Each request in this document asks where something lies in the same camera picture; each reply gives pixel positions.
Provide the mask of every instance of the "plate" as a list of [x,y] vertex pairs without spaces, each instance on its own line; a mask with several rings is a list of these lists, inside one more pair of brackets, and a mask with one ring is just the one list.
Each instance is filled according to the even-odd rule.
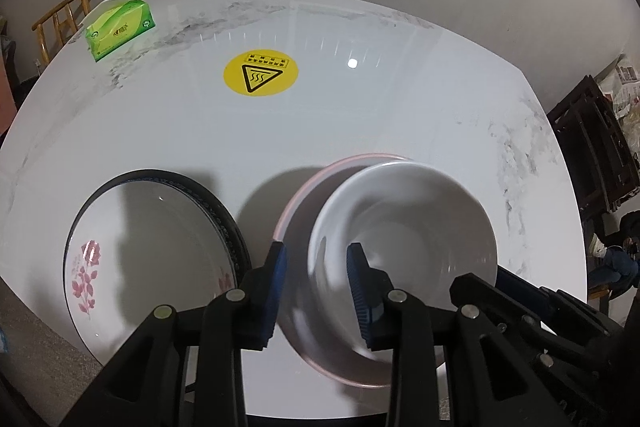
[[288,255],[278,312],[280,328],[309,365],[347,385],[389,385],[390,366],[356,353],[335,334],[319,311],[306,271],[309,238],[322,206],[342,183],[367,167],[404,159],[371,153],[350,156],[325,167],[302,185],[287,203],[273,233],[274,241],[285,244]]
[[100,187],[71,227],[66,304],[105,364],[160,304],[206,305],[250,269],[241,234],[206,188],[174,172],[133,171]]

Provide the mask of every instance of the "green tissue box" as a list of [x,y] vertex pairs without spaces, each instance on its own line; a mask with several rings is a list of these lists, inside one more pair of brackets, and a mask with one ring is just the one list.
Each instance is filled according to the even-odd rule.
[[100,15],[84,34],[97,62],[154,26],[149,5],[143,0],[131,0]]

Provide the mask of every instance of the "person's leg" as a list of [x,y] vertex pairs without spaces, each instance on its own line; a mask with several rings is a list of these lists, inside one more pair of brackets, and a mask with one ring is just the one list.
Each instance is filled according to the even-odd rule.
[[609,266],[600,266],[587,274],[587,288],[591,289],[602,284],[618,282],[620,277],[622,276]]
[[638,275],[638,263],[631,259],[625,250],[619,247],[611,247],[607,250],[605,265],[611,267],[623,277],[634,278]]

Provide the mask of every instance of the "white marble table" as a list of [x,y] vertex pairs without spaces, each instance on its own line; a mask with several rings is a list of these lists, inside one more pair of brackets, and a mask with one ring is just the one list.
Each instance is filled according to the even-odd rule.
[[[69,228],[99,185],[139,168],[209,187],[260,264],[287,199],[319,166],[364,152],[411,157],[481,201],[502,266],[586,297],[569,175],[514,66],[357,0],[147,1],[156,28],[100,62],[84,38],[62,49],[0,151],[0,276],[71,343],[82,346],[62,286]],[[292,57],[296,83],[262,97],[229,89],[225,65],[256,48]],[[249,413],[334,417],[386,407],[384,389],[316,372],[279,328],[267,350],[243,360]]]

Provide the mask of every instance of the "newspaper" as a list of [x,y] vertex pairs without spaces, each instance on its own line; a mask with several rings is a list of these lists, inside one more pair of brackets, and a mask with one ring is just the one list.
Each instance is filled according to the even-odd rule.
[[615,67],[598,81],[598,87],[612,103],[618,119],[628,115],[631,108],[640,103],[640,77],[625,55],[621,55]]

